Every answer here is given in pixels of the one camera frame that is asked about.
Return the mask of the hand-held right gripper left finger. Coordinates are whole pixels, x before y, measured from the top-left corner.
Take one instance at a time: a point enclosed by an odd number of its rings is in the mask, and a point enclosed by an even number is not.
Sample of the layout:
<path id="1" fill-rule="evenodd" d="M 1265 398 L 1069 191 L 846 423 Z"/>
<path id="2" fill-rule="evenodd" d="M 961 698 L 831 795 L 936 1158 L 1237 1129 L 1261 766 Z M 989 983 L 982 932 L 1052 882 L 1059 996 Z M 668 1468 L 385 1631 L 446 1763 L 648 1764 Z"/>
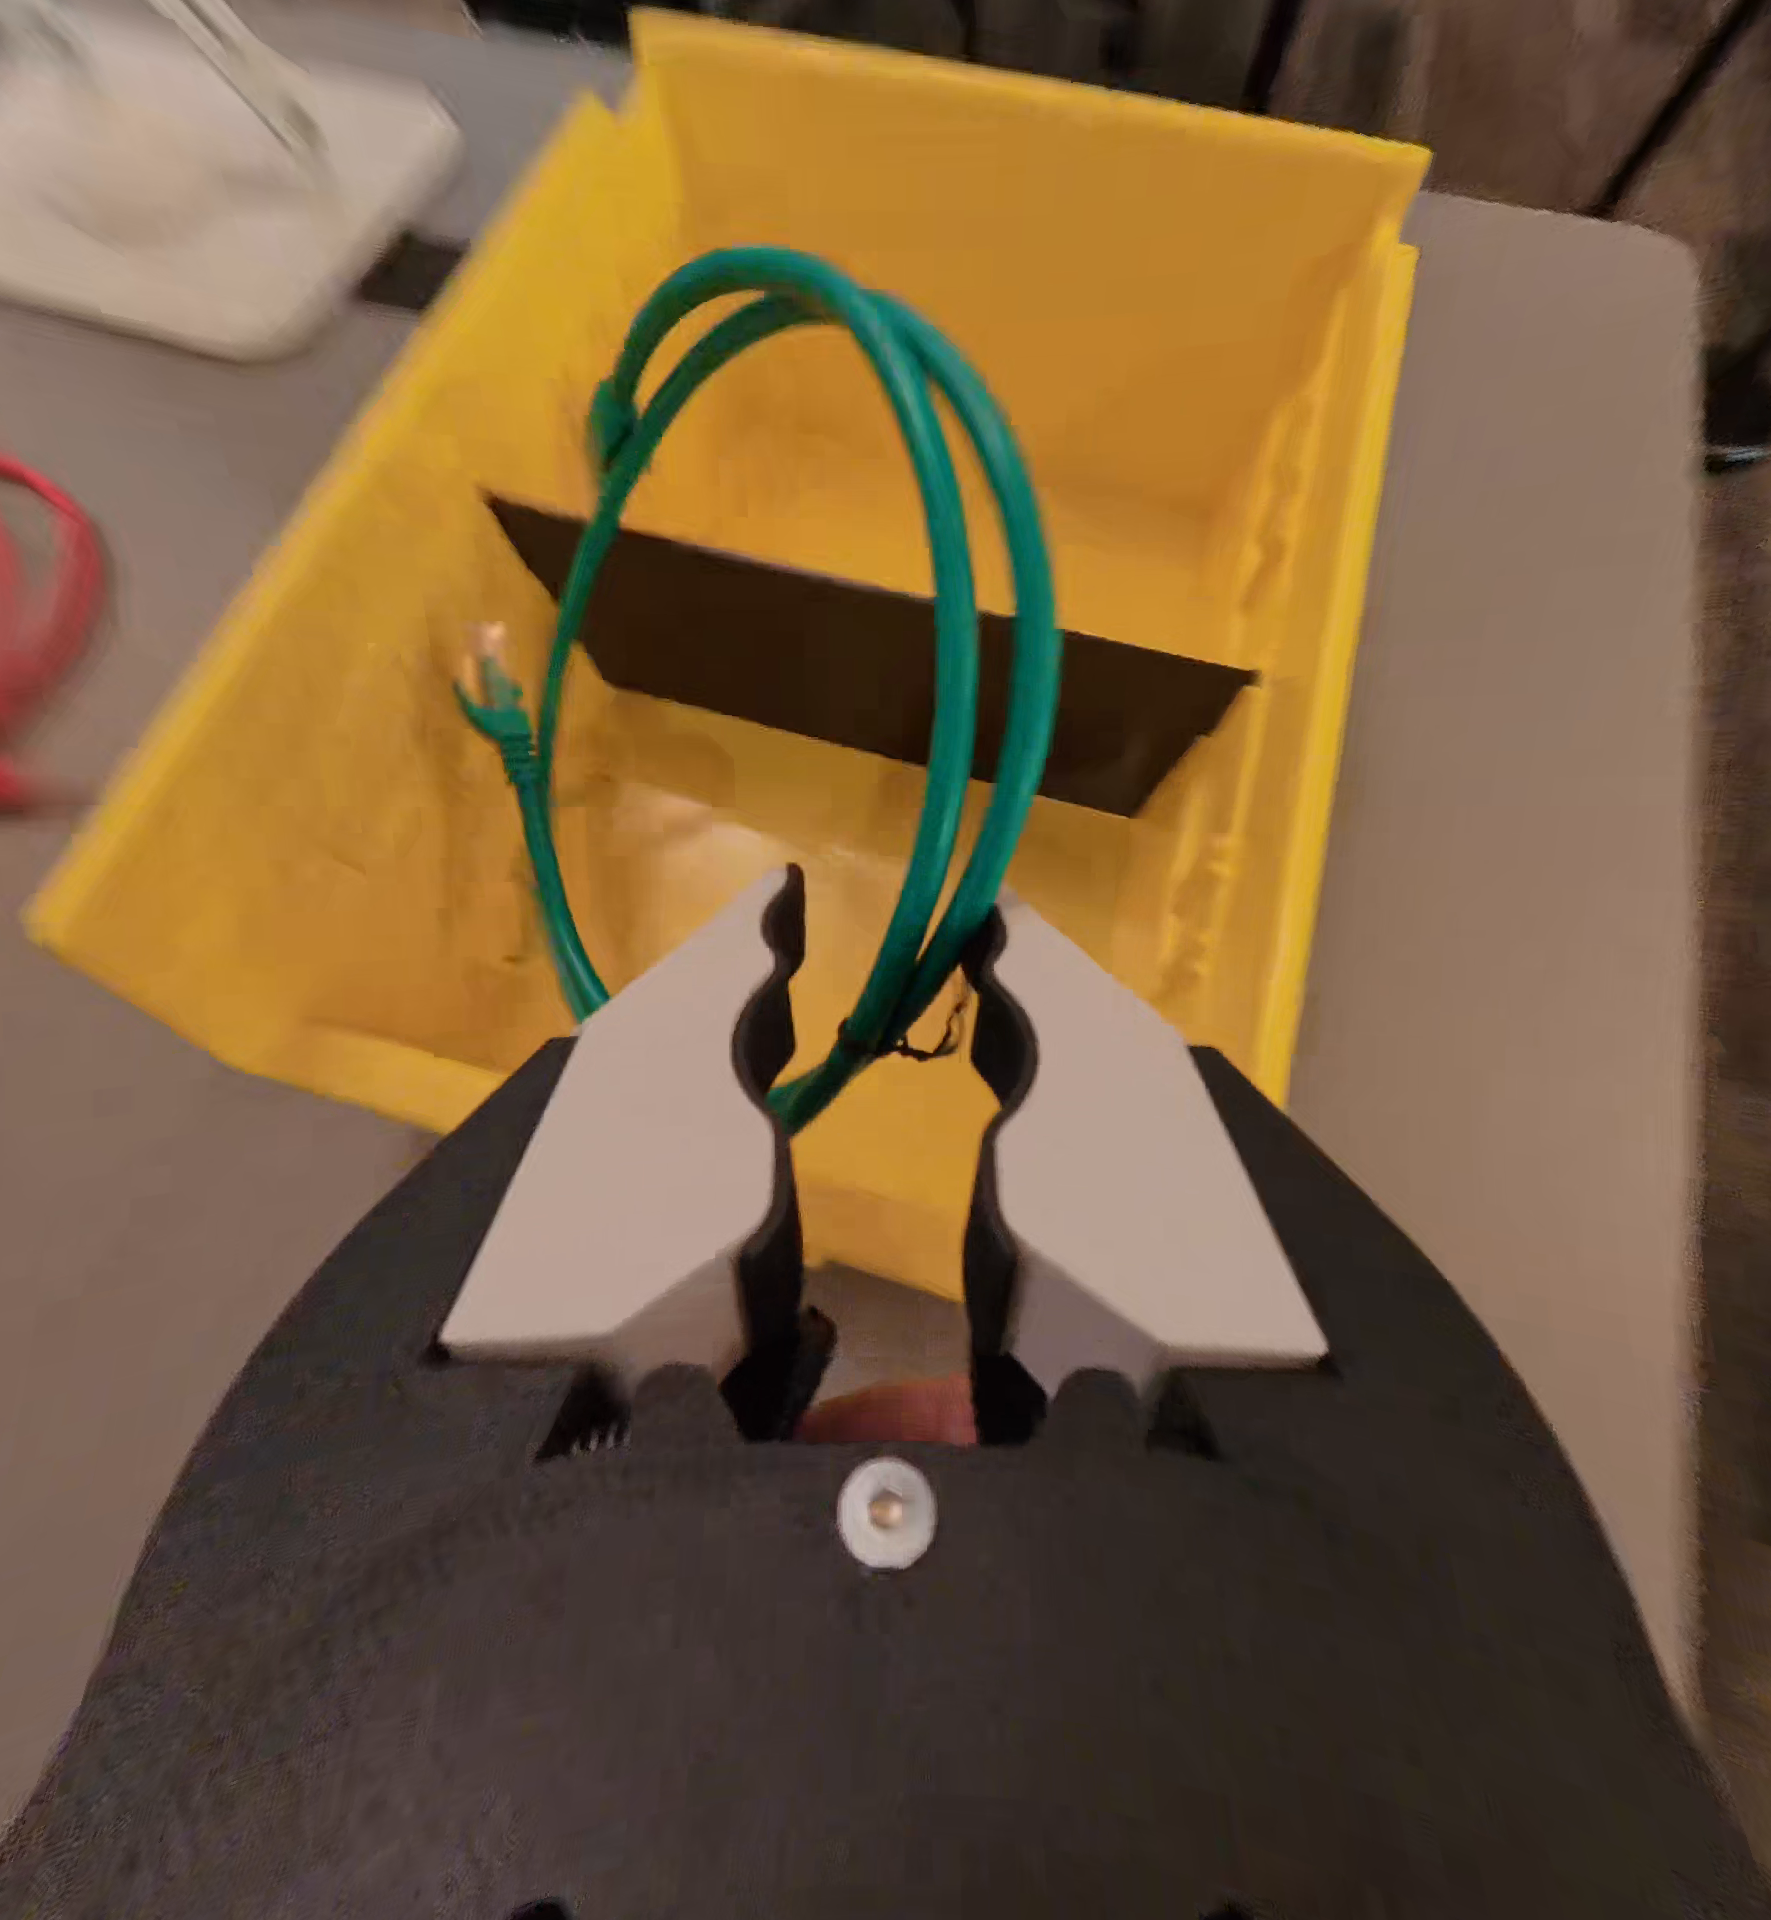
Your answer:
<path id="1" fill-rule="evenodd" d="M 616 1392 L 715 1379 L 752 1443 L 791 1438 L 836 1350 L 803 1301 L 794 1146 L 801 866 L 751 883 L 578 1030 L 465 1282 L 452 1359 L 574 1363 Z"/>

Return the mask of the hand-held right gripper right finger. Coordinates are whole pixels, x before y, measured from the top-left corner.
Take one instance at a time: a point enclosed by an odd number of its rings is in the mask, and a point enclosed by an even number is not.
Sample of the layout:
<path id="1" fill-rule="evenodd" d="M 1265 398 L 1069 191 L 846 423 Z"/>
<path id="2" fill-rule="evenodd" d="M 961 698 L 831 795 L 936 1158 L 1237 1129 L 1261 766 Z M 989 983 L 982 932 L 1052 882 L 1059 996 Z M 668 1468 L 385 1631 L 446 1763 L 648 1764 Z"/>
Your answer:
<path id="1" fill-rule="evenodd" d="M 1076 1374 L 1160 1405 L 1172 1374 L 1330 1357 L 1190 1044 L 1039 908 L 968 953 L 994 1094 L 963 1226 L 982 1444 L 1025 1444 Z"/>

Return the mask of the black twist tie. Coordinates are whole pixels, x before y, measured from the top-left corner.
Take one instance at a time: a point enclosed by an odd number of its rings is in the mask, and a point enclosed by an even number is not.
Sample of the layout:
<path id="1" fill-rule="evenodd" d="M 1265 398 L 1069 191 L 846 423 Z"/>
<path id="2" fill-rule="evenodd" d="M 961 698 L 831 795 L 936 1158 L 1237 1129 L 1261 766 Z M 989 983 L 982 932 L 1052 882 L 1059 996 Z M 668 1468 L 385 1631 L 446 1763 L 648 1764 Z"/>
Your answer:
<path id="1" fill-rule="evenodd" d="M 963 1048 L 968 1004 L 972 1004 L 972 986 L 963 974 L 958 974 L 956 993 L 946 1007 L 946 1024 L 936 1044 L 919 1047 L 911 1030 L 903 1030 L 890 1042 L 874 1038 L 871 1044 L 861 1044 L 851 1020 L 845 1020 L 836 1034 L 834 1054 L 842 1061 L 846 1061 L 855 1071 L 861 1071 L 869 1063 L 883 1061 L 883 1058 L 911 1058 L 916 1063 L 951 1058 Z"/>

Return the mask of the yellow plastic bin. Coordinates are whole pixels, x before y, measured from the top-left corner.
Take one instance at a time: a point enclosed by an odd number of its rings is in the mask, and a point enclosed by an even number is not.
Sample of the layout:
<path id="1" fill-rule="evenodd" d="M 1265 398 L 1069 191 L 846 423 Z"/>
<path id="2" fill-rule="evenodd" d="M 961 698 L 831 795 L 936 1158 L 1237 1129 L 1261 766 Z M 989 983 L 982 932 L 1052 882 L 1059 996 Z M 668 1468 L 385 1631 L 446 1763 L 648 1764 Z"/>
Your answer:
<path id="1" fill-rule="evenodd" d="M 570 1007 L 513 797 L 454 694 L 481 624 L 537 698 L 554 592 L 488 499 L 588 516 L 585 414 L 682 265 L 799 249 L 936 322 L 1017 428 L 1068 639 L 1256 672 L 1125 817 L 1045 800 L 1008 889 L 1284 1099 L 1349 714 L 1426 155 L 983 65 L 648 12 L 570 111 L 29 905 L 31 939 L 231 1070 L 446 1132 Z M 930 593 L 860 348 L 757 345 L 625 530 Z M 556 827 L 618 990 L 799 863 L 801 1071 L 912 845 L 916 764 L 618 691 L 561 698 Z M 867 1070 L 796 1146 L 808 1261 L 961 1298 L 968 1058 Z"/>

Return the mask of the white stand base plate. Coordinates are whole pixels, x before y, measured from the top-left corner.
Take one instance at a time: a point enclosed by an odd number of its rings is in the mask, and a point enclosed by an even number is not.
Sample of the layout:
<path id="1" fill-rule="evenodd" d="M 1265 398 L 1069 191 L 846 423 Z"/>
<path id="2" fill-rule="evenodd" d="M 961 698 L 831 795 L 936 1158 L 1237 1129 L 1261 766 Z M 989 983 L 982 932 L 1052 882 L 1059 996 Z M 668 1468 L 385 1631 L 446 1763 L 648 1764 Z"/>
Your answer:
<path id="1" fill-rule="evenodd" d="M 416 80 L 231 4 L 0 4 L 0 301 L 227 364 L 306 345 L 462 155 Z"/>

